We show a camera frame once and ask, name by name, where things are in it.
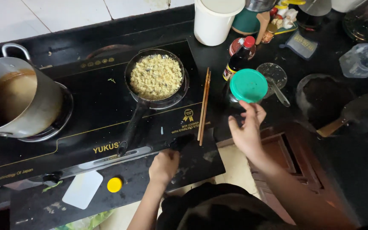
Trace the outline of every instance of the red bottle cap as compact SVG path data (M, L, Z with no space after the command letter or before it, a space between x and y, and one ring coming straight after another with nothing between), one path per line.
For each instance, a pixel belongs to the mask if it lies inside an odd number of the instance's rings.
M248 36L244 39L244 46L251 48L255 44L255 39L252 36Z

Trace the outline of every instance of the hand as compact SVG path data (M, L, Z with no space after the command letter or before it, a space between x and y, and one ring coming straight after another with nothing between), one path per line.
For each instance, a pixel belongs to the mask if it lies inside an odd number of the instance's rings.
M177 172L180 153L172 149L164 149L156 155L148 170L150 182L167 187Z
M245 118L242 121L242 127L238 126L233 116L229 116L228 125L235 145L253 162L259 154L264 154L259 126L265 119L266 112L256 103L248 104L239 101L239 104L246 110L246 112L241 113L241 116Z

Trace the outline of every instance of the bottle label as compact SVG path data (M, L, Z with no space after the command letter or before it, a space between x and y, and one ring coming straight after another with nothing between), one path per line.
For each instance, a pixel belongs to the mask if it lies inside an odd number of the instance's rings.
M233 71L229 65L227 65L227 67L225 68L224 70L224 73L223 73L223 77L226 81L228 81L229 79L232 78L232 76L236 73L237 71Z

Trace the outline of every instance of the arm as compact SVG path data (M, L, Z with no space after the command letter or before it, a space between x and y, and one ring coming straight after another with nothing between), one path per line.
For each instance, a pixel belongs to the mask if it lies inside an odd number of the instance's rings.
M240 104L246 109L241 113L243 126L238 127L232 116L228 120L234 143L266 177L269 188L295 223L308 229L355 229L344 213L309 191L264 152L259 126L266 112L258 104Z
M177 171L179 160L179 153L171 149L161 151L154 158L148 170L150 182L127 230L155 229L161 198Z

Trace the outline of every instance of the yellow bottle cap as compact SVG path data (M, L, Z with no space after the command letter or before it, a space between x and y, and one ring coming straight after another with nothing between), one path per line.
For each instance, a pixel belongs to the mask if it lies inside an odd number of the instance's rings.
M122 185L123 185L123 183L120 180L120 178L114 177L114 178L110 179L109 182L108 182L108 190L110 192L117 192L121 189Z

